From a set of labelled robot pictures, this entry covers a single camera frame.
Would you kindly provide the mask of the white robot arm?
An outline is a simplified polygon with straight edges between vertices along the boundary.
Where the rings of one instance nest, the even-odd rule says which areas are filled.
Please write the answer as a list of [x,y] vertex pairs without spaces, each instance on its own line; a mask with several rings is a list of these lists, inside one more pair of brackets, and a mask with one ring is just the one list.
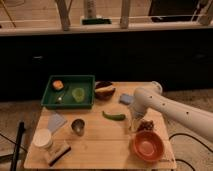
[[130,104],[132,116],[144,117],[151,108],[213,143],[213,113],[168,99],[162,92],[162,86],[156,81],[137,87]]

